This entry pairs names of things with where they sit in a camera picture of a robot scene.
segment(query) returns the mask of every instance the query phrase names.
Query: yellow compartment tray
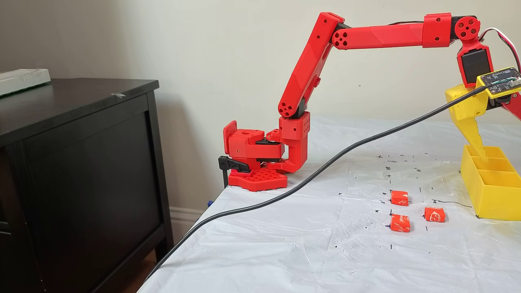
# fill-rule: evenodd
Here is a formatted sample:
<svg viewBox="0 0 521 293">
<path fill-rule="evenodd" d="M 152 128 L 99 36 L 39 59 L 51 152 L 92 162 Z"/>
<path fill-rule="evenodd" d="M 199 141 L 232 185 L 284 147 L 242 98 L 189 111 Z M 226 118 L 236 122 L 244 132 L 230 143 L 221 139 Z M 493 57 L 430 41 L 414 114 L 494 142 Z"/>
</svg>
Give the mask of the yellow compartment tray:
<svg viewBox="0 0 521 293">
<path fill-rule="evenodd" d="M 500 148 L 485 146 L 485 153 L 487 163 L 466 145 L 461 160 L 461 175 L 476 215 L 521 221 L 521 177 Z"/>
</svg>

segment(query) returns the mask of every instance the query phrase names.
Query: wire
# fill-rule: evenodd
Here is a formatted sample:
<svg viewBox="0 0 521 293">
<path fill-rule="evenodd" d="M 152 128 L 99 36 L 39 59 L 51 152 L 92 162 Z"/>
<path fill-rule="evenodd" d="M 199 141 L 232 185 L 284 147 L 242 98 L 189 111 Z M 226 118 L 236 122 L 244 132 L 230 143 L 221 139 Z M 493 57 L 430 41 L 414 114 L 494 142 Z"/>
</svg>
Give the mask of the wire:
<svg viewBox="0 0 521 293">
<path fill-rule="evenodd" d="M 497 28 L 487 28 L 483 31 L 483 33 L 481 33 L 478 40 L 481 42 L 483 40 L 483 37 L 485 37 L 485 34 L 489 31 L 495 31 L 496 33 L 498 33 L 498 36 L 501 39 L 501 41 L 503 41 L 503 43 L 505 43 L 510 48 L 510 51 L 512 51 L 512 54 L 516 59 L 517 71 L 521 71 L 521 62 L 519 62 L 519 54 L 517 53 L 516 46 L 502 31 L 500 31 Z"/>
<path fill-rule="evenodd" d="M 388 26 L 402 25 L 404 23 L 423 23 L 423 21 L 419 21 L 419 20 L 398 21 L 398 22 L 390 23 L 390 24 L 388 24 Z"/>
<path fill-rule="evenodd" d="M 499 81 L 496 81 L 496 82 L 493 82 L 491 84 L 491 86 L 495 85 L 495 84 L 498 84 L 498 83 L 504 83 L 504 82 L 507 82 L 509 79 L 502 79 L 502 80 L 499 80 Z M 148 278 L 150 278 L 150 276 L 152 276 L 161 266 L 163 263 L 165 263 L 165 261 L 190 237 L 192 236 L 192 234 L 194 234 L 195 231 L 197 231 L 199 228 L 201 228 L 202 226 L 204 226 L 205 224 L 215 220 L 215 219 L 218 219 L 220 217 L 224 217 L 224 216 L 229 216 L 229 215 L 233 215 L 233 214 L 239 214 L 239 213 L 244 213 L 244 212 L 249 212 L 249 211 L 252 211 L 252 210 L 256 210 L 256 209 L 260 209 L 262 207 L 265 207 L 267 205 L 270 205 L 272 203 L 275 203 L 275 202 L 278 202 L 279 200 L 282 200 L 292 194 L 294 194 L 295 192 L 299 191 L 301 188 L 303 188 L 306 184 L 308 184 L 309 182 L 311 182 L 311 180 L 315 179 L 315 177 L 317 177 L 320 173 L 322 173 L 327 167 L 331 166 L 331 164 L 333 164 L 336 160 L 340 159 L 343 155 L 349 153 L 350 151 L 352 151 L 353 149 L 355 148 L 358 148 L 359 146 L 363 145 L 363 144 L 366 144 L 368 142 L 372 142 L 374 140 L 377 140 L 377 139 L 380 139 L 382 137 L 386 137 L 388 135 L 391 135 L 395 132 L 398 132 L 402 129 L 405 129 L 409 126 L 412 126 L 412 125 L 415 125 L 425 119 L 428 119 L 452 106 L 454 106 L 455 104 L 459 103 L 459 102 L 462 102 L 466 99 L 468 99 L 469 97 L 473 96 L 473 95 L 476 95 L 482 91 L 484 91 L 485 89 L 487 89 L 487 87 L 478 87 L 470 92 L 468 92 L 467 94 L 459 97 L 458 99 L 452 101 L 452 102 L 449 102 L 449 103 L 446 103 L 445 105 L 437 108 L 436 110 L 434 111 L 431 111 L 423 116 L 420 116 L 414 120 L 411 120 L 407 123 L 404 123 L 400 126 L 396 126 L 392 129 L 389 129 L 387 131 L 384 131 L 382 133 L 379 133 L 377 135 L 373 135 L 369 138 L 366 138 L 366 139 L 363 139 L 359 142 L 355 142 L 353 143 L 352 145 L 350 145 L 349 147 L 345 148 L 344 150 L 342 150 L 340 153 L 336 154 L 334 157 L 332 157 L 329 161 L 327 161 L 322 167 L 320 167 L 319 169 L 317 169 L 313 174 L 311 174 L 309 177 L 307 177 L 306 179 L 304 179 L 301 183 L 297 184 L 295 187 L 293 187 L 292 189 L 286 191 L 285 193 L 279 195 L 279 196 L 276 196 L 272 199 L 269 199 L 267 201 L 264 201 L 264 202 L 261 202 L 261 203 L 258 203 L 258 204 L 254 204 L 254 205 L 250 205 L 250 206 L 246 206 L 246 207 L 241 207 L 239 209 L 234 209 L 234 210 L 230 210 L 230 211 L 225 211 L 225 212 L 221 212 L 221 213 L 218 213 L 218 214 L 215 214 L 213 216 L 210 216 L 202 221 L 200 221 L 197 225 L 195 225 L 192 229 L 190 229 L 184 236 L 183 238 L 181 238 L 181 240 L 179 240 L 179 242 L 170 250 L 168 251 L 168 253 L 160 260 L 157 262 L 157 264 L 155 265 L 155 267 L 152 269 L 152 271 L 150 272 L 150 274 L 148 274 L 148 276 L 146 277 L 145 279 L 145 282 L 148 280 Z"/>
</svg>

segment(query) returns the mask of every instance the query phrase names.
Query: baseboard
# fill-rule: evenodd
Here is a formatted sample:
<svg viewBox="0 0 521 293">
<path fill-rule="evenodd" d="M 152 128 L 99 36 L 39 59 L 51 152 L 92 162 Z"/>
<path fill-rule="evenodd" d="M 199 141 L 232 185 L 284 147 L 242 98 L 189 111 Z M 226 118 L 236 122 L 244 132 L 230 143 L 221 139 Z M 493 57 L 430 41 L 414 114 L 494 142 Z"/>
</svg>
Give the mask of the baseboard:
<svg viewBox="0 0 521 293">
<path fill-rule="evenodd" d="M 195 223 L 197 219 L 204 213 L 204 211 L 184 209 L 182 207 L 170 207 L 170 218 L 172 220 L 186 221 Z"/>
<path fill-rule="evenodd" d="M 199 219 L 204 211 L 183 209 L 181 207 L 170 207 L 170 219 L 172 222 L 172 232 L 174 242 L 178 242 L 183 235 L 190 230 L 193 224 Z"/>
</svg>

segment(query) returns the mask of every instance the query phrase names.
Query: red and white wire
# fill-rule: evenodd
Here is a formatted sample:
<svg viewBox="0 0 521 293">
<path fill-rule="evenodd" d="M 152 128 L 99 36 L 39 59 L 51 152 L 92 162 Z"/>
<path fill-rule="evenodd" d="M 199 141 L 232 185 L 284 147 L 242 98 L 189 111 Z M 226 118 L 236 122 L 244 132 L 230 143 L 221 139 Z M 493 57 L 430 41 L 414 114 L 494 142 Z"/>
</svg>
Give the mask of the red and white wire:
<svg viewBox="0 0 521 293">
<path fill-rule="evenodd" d="M 498 33 L 498 35 L 504 40 L 504 42 L 512 49 L 512 52 L 514 53 L 514 57 L 516 59 L 516 62 L 517 62 L 517 67 L 518 69 L 520 64 L 519 64 L 519 54 L 517 52 L 517 49 L 516 49 L 516 46 L 514 45 L 514 43 L 502 32 L 500 31 L 499 29 L 497 28 L 487 28 L 486 30 L 484 30 L 481 35 L 479 36 L 478 40 L 481 41 L 483 39 L 483 37 L 485 36 L 485 34 L 489 31 L 496 31 L 496 33 Z"/>
</svg>

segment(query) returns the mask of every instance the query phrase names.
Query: white tablecloth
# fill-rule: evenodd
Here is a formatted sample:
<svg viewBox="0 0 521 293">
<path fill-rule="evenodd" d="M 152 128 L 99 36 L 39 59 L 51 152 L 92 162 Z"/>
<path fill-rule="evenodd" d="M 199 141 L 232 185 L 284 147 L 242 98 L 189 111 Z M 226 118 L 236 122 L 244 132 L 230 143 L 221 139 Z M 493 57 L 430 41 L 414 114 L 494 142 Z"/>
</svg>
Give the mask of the white tablecloth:
<svg viewBox="0 0 521 293">
<path fill-rule="evenodd" d="M 288 175 L 288 189 L 401 123 L 313 118 L 309 159 Z M 519 171 L 521 124 L 479 127 Z M 479 219 L 466 207 L 464 144 L 453 124 L 427 121 L 364 145 L 297 194 L 207 224 L 139 292 L 520 292 L 521 223 Z M 389 190 L 407 191 L 410 205 L 392 205 Z M 202 218 L 285 191 L 228 187 Z M 425 221 L 426 206 L 444 208 L 446 222 Z M 410 217 L 410 233 L 386 227 L 391 209 Z"/>
</svg>

